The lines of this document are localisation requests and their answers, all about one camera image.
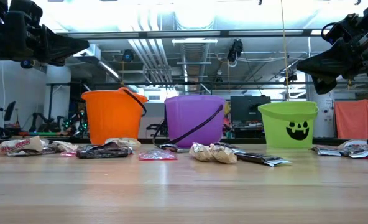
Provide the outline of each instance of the orange bucket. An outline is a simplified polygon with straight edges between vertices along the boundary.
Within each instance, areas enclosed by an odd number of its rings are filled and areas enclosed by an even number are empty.
[[[120,88],[88,91],[82,98],[86,100],[92,144],[104,144],[109,138],[138,138],[141,112],[147,97]]]

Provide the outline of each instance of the bucket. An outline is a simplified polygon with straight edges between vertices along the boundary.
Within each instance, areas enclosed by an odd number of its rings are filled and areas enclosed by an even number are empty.
[[[148,101],[145,96],[120,88],[88,91],[82,98],[86,100],[92,144],[104,144],[109,138],[138,138],[143,103]]]
[[[209,145],[223,135],[225,100],[211,95],[183,95],[165,101],[168,134],[178,147]]]
[[[268,147],[309,148],[313,144],[316,103],[283,102],[259,106]]]

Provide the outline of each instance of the bucket handle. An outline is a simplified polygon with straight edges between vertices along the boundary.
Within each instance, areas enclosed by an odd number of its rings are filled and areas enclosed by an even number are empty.
[[[133,98],[144,110],[144,114],[141,115],[141,117],[145,116],[147,114],[147,108],[145,108],[144,104],[141,103],[141,101],[139,101],[139,99],[137,99],[136,96],[134,96],[129,90],[123,90],[125,93],[127,93],[131,98]]]
[[[183,134],[182,136],[178,137],[178,138],[175,138],[171,141],[168,141],[168,142],[165,142],[163,144],[176,144],[178,143],[179,141],[183,140],[185,137],[189,136],[190,134],[194,133],[195,131],[201,129],[203,126],[205,126],[206,124],[208,124],[213,118],[215,118],[217,116],[217,114],[220,113],[220,111],[223,110],[223,105],[220,105],[219,108],[217,109],[216,112],[214,112],[214,114],[212,116],[210,116],[206,121],[202,122],[201,124],[199,124],[198,126],[196,126],[195,128],[189,130],[187,133]],[[156,139],[156,136],[158,135],[160,129],[162,126],[165,126],[166,125],[166,119],[162,122],[162,124],[159,125],[157,131],[155,132],[154,134],[154,137],[152,138],[152,143],[159,147],[159,145],[156,145],[155,144],[155,139]]]

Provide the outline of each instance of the orange towel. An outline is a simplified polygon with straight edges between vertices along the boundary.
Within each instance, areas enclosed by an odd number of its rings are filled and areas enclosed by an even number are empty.
[[[339,139],[368,139],[368,100],[334,103]]]

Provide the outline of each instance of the purple bucket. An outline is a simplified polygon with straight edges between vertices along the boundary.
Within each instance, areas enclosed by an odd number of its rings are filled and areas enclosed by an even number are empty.
[[[183,95],[165,101],[169,139],[176,139],[210,118],[225,100],[211,95]],[[178,147],[191,147],[194,142],[209,145],[223,135],[224,110],[209,123],[182,139]]]

